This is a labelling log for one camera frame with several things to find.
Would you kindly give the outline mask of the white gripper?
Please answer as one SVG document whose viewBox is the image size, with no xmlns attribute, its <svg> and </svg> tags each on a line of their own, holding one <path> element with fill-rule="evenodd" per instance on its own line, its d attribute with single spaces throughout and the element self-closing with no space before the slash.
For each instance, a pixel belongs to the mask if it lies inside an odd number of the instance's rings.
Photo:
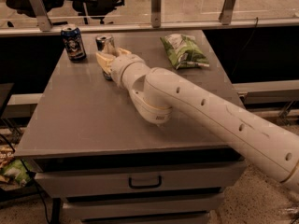
<svg viewBox="0 0 299 224">
<path fill-rule="evenodd" d="M 133 84 L 146 75 L 145 61 L 130 50 L 116 48 L 117 55 L 97 51 L 96 60 L 102 70 L 110 75 L 119 88 L 131 89 Z"/>
</svg>

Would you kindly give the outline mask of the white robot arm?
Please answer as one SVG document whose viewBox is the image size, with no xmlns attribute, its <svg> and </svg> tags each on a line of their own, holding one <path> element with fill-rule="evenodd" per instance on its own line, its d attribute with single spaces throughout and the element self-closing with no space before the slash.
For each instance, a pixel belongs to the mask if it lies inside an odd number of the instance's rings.
<svg viewBox="0 0 299 224">
<path fill-rule="evenodd" d="M 299 192 L 299 136 L 202 89 L 164 68 L 150 68 L 125 49 L 98 51 L 100 67 L 152 124 L 170 120 L 175 108 L 198 121 L 266 175 Z"/>
</svg>

